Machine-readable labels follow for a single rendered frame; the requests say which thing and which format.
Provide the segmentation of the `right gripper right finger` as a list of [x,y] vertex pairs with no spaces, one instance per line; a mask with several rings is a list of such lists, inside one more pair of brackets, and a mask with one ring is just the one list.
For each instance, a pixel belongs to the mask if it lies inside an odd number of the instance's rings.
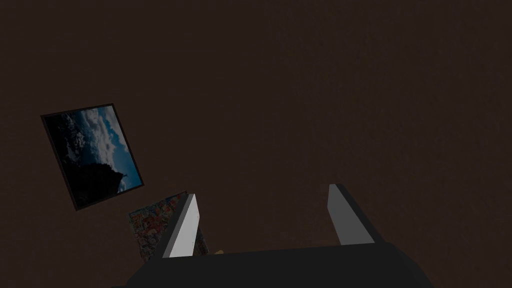
[[327,210],[341,245],[384,242],[343,184],[329,185]]

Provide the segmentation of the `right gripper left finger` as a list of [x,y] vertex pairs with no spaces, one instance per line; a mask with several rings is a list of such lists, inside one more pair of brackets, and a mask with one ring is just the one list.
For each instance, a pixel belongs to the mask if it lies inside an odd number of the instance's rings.
[[180,199],[176,211],[159,239],[153,257],[182,258],[193,255],[200,213],[195,194]]

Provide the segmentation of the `colourful patterned picture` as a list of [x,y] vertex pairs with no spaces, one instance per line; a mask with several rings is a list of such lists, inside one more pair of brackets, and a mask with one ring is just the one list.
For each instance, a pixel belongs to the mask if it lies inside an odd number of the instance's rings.
[[[167,229],[168,223],[176,211],[178,202],[188,192],[181,192],[154,204],[137,209],[128,214],[136,242],[142,259],[147,262],[154,258],[154,253],[161,240],[162,234]],[[193,254],[191,256],[204,256],[209,253],[204,235],[199,227],[197,229]]]

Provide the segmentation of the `framed sky and clouds picture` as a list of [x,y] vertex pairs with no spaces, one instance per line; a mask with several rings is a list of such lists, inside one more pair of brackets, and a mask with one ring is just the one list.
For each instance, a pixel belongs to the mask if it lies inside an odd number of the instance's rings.
[[113,103],[40,119],[76,211],[144,186]]

